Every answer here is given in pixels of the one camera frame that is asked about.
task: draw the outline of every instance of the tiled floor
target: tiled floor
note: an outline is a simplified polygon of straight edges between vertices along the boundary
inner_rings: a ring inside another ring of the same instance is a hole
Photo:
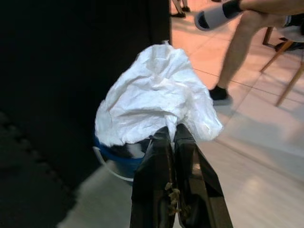
[[[172,37],[211,88],[239,19],[212,32],[199,31],[193,16],[209,4],[189,0],[192,13],[172,20]],[[274,54],[261,45],[264,32],[253,38],[230,84],[233,105],[216,107],[224,131],[200,147],[219,175],[235,228],[304,228],[304,78],[274,107],[299,66],[301,52],[284,54],[261,75],[259,69]],[[274,32],[270,43],[278,43],[279,37]],[[102,167],[82,185],[77,206],[58,227],[128,228],[131,191]]]

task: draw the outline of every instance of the blue bucket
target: blue bucket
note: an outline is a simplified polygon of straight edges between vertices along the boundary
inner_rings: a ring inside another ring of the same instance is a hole
[[[93,149],[99,161],[116,177],[123,179],[125,181],[133,182],[134,174],[138,166],[141,164],[143,158],[133,159],[133,158],[117,157],[110,152],[110,149],[108,147],[102,145],[95,135],[94,135],[94,143],[95,146],[98,148],[98,150],[97,148],[93,148]],[[107,159],[113,161],[119,174],[107,167],[103,157],[106,157]]]

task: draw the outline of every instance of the bucket handle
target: bucket handle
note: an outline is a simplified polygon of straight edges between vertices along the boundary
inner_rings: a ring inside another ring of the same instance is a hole
[[[114,176],[118,177],[119,179],[122,179],[122,180],[125,180],[125,181],[130,181],[130,182],[133,182],[133,178],[127,178],[127,177],[123,177],[119,174],[117,174],[116,172],[114,172],[113,170],[111,170],[109,167],[108,167],[108,164],[105,162],[104,158],[102,157],[101,153],[100,153],[100,149],[96,146],[93,146],[93,151],[97,157],[97,159],[99,160],[99,162],[101,164],[103,164],[105,166],[105,168],[111,173],[113,174]]]

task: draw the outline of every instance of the wooden chair leg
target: wooden chair leg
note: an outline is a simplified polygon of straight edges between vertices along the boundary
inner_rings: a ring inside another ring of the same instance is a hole
[[[281,49],[273,56],[273,58],[260,70],[263,73],[284,51],[286,51],[291,45],[293,41],[288,40],[286,43],[281,47]]]
[[[269,40],[270,40],[270,36],[272,31],[274,30],[274,27],[268,27],[266,34],[264,36],[264,40],[263,40],[263,45],[268,45],[269,44]]]
[[[290,81],[290,83],[286,87],[285,91],[281,94],[280,98],[278,99],[278,101],[276,103],[276,107],[278,107],[284,101],[284,99],[287,96],[287,94],[290,92],[290,90],[292,90],[292,88],[294,87],[294,85],[296,84],[296,82],[301,77],[303,71],[304,71],[304,63],[301,64],[300,68],[298,69],[298,71],[294,75],[293,79]]]

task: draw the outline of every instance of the plastic bag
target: plastic bag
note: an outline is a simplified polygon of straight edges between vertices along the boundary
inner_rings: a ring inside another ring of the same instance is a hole
[[[181,123],[196,141],[212,140],[222,130],[185,52],[166,43],[141,52],[111,87],[96,113],[95,134],[106,146],[124,145],[167,126],[173,141]]]

